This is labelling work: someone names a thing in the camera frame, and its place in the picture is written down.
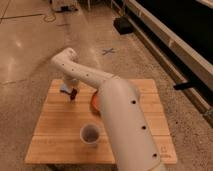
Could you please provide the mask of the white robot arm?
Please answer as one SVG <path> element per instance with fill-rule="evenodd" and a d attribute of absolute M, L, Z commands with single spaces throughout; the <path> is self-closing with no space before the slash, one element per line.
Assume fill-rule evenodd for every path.
<path fill-rule="evenodd" d="M 77 63 L 65 48 L 51 62 L 69 77 L 97 90 L 99 111 L 119 171 L 167 171 L 140 105 L 141 93 L 127 79 Z"/>

